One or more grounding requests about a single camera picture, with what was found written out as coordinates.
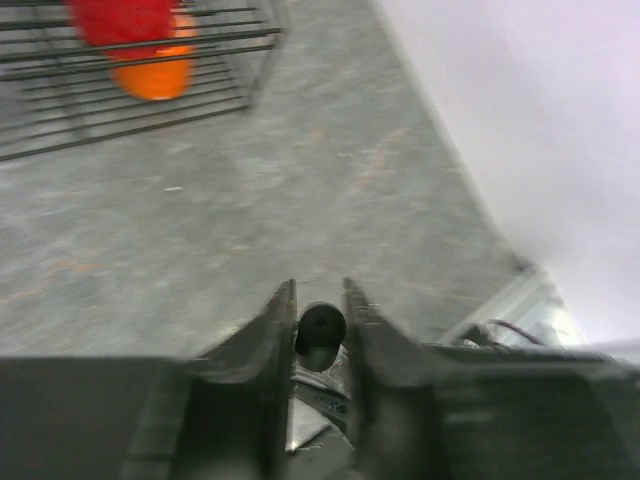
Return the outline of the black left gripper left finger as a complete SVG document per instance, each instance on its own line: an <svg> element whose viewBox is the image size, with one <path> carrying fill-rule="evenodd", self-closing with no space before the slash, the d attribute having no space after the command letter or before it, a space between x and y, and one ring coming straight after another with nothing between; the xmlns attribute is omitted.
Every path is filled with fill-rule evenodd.
<svg viewBox="0 0 640 480"><path fill-rule="evenodd" d="M5 479L279 479L296 321L293 281L190 359L5 357Z"/></svg>

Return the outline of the black nail polish cap brush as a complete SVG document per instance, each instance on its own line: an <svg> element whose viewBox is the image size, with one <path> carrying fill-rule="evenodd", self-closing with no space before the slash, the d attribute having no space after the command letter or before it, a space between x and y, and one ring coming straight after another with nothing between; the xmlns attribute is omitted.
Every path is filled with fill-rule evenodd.
<svg viewBox="0 0 640 480"><path fill-rule="evenodd" d="M309 304L297 323L295 352L306 370L323 372L335 362L347 333L342 312L328 302Z"/></svg>

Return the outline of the glitter nail polish bottle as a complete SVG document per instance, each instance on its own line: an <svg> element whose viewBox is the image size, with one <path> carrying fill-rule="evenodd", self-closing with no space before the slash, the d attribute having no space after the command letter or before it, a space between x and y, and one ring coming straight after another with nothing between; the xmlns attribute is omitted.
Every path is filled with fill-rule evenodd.
<svg viewBox="0 0 640 480"><path fill-rule="evenodd" d="M349 360L343 345L333 364L321 372L309 370L296 360L289 405L288 453L306 448L331 429L346 434L347 408L351 400L348 373Z"/></svg>

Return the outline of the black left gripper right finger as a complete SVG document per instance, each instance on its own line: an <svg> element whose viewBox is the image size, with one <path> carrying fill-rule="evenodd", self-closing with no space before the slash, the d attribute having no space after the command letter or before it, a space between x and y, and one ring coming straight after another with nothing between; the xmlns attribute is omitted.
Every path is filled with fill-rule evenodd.
<svg viewBox="0 0 640 480"><path fill-rule="evenodd" d="M591 352L419 343L343 283L360 479L635 479L639 370Z"/></svg>

